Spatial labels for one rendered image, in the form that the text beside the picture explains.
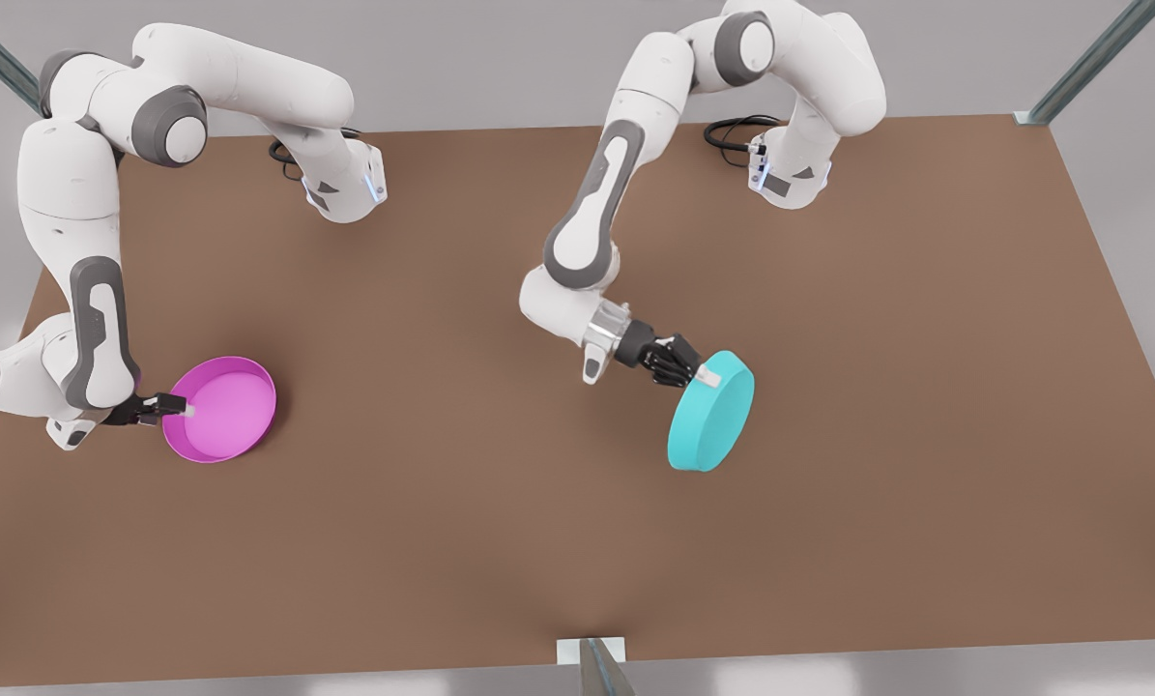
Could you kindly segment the pink plate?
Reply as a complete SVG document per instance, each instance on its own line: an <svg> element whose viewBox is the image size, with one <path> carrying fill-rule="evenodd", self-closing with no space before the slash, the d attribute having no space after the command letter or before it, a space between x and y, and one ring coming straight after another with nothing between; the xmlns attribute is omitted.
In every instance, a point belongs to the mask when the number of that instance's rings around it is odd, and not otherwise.
<svg viewBox="0 0 1155 696"><path fill-rule="evenodd" d="M248 452L267 435L277 399L271 374L245 357L225 356L194 366L170 392L191 416L165 416L163 439L184 459L218 463Z"/></svg>

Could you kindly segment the blue plate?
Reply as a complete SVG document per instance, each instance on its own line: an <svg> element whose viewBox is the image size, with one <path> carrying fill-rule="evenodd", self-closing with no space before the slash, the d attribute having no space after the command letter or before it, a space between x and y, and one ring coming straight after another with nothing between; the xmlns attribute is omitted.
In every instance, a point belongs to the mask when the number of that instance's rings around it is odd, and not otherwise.
<svg viewBox="0 0 1155 696"><path fill-rule="evenodd" d="M675 470L718 467L739 440L755 397L757 377L735 352L714 353L702 369L718 384L696 377L683 389L666 436L666 462Z"/></svg>

